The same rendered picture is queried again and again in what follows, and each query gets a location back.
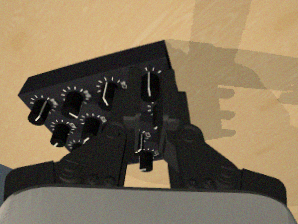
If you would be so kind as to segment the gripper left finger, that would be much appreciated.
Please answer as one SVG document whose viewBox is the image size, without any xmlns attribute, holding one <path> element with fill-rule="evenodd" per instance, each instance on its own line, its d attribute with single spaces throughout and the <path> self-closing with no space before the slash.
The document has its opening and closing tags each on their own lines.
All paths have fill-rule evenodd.
<svg viewBox="0 0 298 224">
<path fill-rule="evenodd" d="M 123 186 L 127 162 L 138 152 L 142 70 L 129 67 L 127 88 L 115 88 L 110 120 L 97 136 L 65 155 L 10 171 L 4 201 L 18 190 L 40 184 Z M 3 203 L 4 203 L 3 201 Z"/>
</svg>

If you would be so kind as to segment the black knob box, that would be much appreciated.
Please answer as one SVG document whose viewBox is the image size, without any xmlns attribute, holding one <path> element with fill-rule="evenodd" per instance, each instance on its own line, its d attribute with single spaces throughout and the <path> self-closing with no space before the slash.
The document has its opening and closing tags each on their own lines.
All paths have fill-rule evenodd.
<svg viewBox="0 0 298 224">
<path fill-rule="evenodd" d="M 157 100 L 161 71 L 172 69 L 165 40 L 28 77 L 18 97 L 31 110 L 28 121 L 44 124 L 50 143 L 72 152 L 110 120 L 115 88 L 127 88 L 129 67 L 142 70 L 142 84 L 138 152 L 127 165 L 139 163 L 140 171 L 151 172 L 153 161 L 163 160 L 157 152 Z"/>
</svg>

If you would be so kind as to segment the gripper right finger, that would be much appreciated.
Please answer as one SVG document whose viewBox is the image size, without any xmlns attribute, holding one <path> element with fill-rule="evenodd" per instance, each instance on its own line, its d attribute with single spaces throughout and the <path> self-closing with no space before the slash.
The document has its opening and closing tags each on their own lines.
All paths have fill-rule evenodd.
<svg viewBox="0 0 298 224">
<path fill-rule="evenodd" d="M 168 163 L 170 188 L 249 190 L 287 206 L 286 187 L 279 179 L 238 169 L 205 142 L 200 128 L 191 124 L 186 92 L 177 91 L 174 69 L 160 75 L 157 152 Z"/>
</svg>

